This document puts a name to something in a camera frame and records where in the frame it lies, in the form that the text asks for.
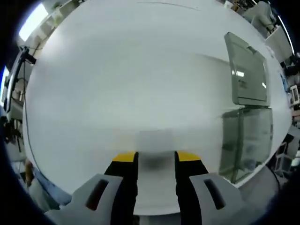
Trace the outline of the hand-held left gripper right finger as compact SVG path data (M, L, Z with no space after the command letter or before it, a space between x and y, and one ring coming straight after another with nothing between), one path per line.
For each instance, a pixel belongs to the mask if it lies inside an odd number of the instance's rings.
M183 225L253 225L256 210L239 189L216 173L208 172L201 158L175 152L176 195Z

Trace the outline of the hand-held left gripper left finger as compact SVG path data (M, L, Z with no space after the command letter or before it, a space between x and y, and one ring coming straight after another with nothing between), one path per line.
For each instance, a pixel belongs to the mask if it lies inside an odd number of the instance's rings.
M131 225L137 197L138 153L118 154L103 174L80 186L71 202L45 216L55 225Z

